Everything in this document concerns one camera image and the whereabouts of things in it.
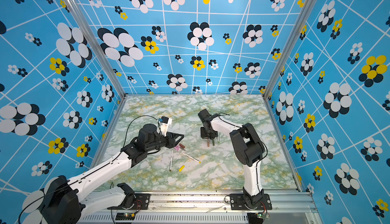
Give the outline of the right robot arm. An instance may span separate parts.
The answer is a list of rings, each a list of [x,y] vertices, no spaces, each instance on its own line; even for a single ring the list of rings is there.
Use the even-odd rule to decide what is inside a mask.
[[[222,115],[210,114],[207,109],[198,113],[203,126],[201,137],[215,139],[219,134],[230,138],[233,150],[244,169],[243,198],[249,209],[263,207],[266,210],[267,199],[261,184],[261,162],[268,150],[250,123],[243,125],[231,122]]]

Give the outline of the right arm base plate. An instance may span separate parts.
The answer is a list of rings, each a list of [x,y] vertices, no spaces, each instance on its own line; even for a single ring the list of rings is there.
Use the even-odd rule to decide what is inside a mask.
[[[247,194],[230,194],[231,210],[272,210],[272,203],[268,194],[258,194],[250,197]]]

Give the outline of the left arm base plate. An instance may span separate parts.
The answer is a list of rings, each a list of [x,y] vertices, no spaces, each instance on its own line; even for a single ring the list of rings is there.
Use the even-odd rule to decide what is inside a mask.
[[[108,207],[109,210],[147,210],[151,194],[135,193],[132,199],[125,200],[125,204]]]

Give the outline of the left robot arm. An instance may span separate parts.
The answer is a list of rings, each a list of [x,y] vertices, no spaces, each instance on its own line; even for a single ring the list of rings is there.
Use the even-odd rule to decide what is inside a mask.
[[[102,192],[96,192],[96,188],[161,148],[174,148],[183,138],[183,134],[169,132],[167,124],[162,125],[161,132],[157,132],[156,125],[144,125],[138,136],[113,157],[77,176],[55,177],[44,188],[28,195],[21,211],[27,216],[24,220],[18,219],[18,223],[75,224],[109,207],[130,208],[134,193],[127,184],[120,183]]]

